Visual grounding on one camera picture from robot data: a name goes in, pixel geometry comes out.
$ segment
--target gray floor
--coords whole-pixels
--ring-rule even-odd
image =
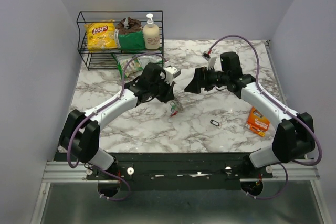
[[[283,182],[268,182],[262,195]],[[43,222],[53,223],[322,223],[310,182],[290,182],[273,200],[254,200],[241,191],[146,191],[123,202],[100,199],[95,184],[54,184]]]

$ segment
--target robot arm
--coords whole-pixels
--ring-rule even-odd
[[[122,91],[92,109],[84,112],[71,111],[60,136],[59,145],[68,149],[75,128],[94,113],[95,115],[82,126],[83,131],[76,133],[71,154],[82,163],[90,163],[108,170],[114,162],[114,157],[99,147],[100,131],[125,111],[148,102],[149,98],[157,98],[164,103],[173,100],[174,78],[180,74],[178,68],[169,66],[163,69],[157,64],[149,63],[139,77],[125,84],[121,97]],[[100,110],[116,98],[119,99],[115,103]]]
[[[215,58],[208,55],[204,55],[204,58],[208,60],[208,66],[195,69],[193,80],[185,88],[186,92],[200,93],[201,88],[209,91],[213,87],[226,86],[230,92],[260,111],[277,130],[272,145],[245,157],[243,166],[247,173],[270,164],[287,163],[314,150],[314,139],[307,130],[264,95],[266,93],[276,100],[271,94],[264,90],[260,92],[253,76],[242,73],[239,56],[235,52],[221,54],[222,71],[214,70]],[[313,130],[312,117],[308,113],[299,114],[283,106]]]

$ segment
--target white pump dispenser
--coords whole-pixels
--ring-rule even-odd
[[[153,21],[153,14],[147,14],[147,24],[143,27],[143,38],[147,49],[158,49],[160,46],[160,31]]]

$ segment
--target lay's chips bag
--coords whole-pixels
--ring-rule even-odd
[[[85,24],[85,27],[89,50],[117,48],[117,43],[114,39],[115,27],[113,22],[93,22]]]

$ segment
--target small orange package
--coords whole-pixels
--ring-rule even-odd
[[[265,132],[269,127],[269,121],[255,107],[252,107],[246,127],[260,136],[265,136]]]

